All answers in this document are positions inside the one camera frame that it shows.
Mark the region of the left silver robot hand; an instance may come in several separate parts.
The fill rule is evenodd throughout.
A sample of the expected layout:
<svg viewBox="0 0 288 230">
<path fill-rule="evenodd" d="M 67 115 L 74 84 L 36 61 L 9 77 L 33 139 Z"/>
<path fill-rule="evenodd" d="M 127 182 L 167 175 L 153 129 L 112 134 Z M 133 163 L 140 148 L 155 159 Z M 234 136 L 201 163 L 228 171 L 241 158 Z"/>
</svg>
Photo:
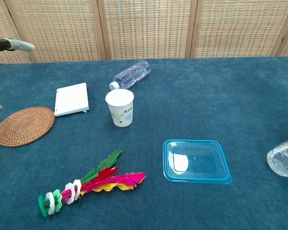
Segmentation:
<svg viewBox="0 0 288 230">
<path fill-rule="evenodd" d="M 31 43 L 17 40 L 17 39 L 0 39 L 0 52 L 2 51 L 15 51 L 20 50 L 24 52 L 32 52 L 35 50 L 35 46 Z"/>
</svg>

